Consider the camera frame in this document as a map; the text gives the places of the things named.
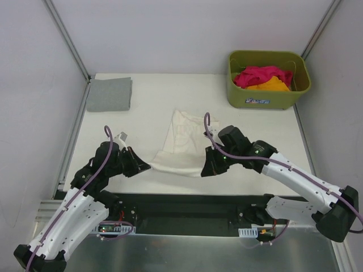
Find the cream white t shirt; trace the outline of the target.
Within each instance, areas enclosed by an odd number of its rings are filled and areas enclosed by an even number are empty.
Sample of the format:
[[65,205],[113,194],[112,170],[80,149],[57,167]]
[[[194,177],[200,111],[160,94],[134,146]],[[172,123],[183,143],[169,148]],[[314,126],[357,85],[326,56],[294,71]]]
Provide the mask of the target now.
[[163,148],[149,163],[152,169],[186,177],[201,177],[205,149],[211,141],[204,135],[204,119],[175,110]]

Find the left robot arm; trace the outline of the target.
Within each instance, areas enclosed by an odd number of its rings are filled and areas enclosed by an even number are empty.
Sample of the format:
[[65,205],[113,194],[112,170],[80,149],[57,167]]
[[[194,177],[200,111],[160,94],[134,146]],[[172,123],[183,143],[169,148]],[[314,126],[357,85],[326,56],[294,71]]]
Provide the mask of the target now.
[[133,177],[151,166],[131,147],[103,142],[94,157],[78,170],[62,204],[39,234],[27,245],[20,244],[14,256],[25,271],[64,271],[77,246],[100,223],[120,226],[120,199],[106,191],[110,178]]

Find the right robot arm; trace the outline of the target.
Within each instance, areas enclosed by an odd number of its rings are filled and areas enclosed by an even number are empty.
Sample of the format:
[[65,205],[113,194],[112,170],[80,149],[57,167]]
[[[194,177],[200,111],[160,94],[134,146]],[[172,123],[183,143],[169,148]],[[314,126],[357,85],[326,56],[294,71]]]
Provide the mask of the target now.
[[251,142],[233,125],[218,133],[221,143],[215,142],[208,125],[204,135],[211,146],[205,149],[202,177],[221,175],[232,165],[240,164],[279,181],[304,198],[298,201],[265,194],[266,203],[250,206],[242,212],[248,222],[259,226],[273,219],[303,222],[315,227],[326,238],[341,243],[352,232],[355,219],[362,219],[358,211],[358,192],[353,187],[340,188],[307,173],[267,142]]

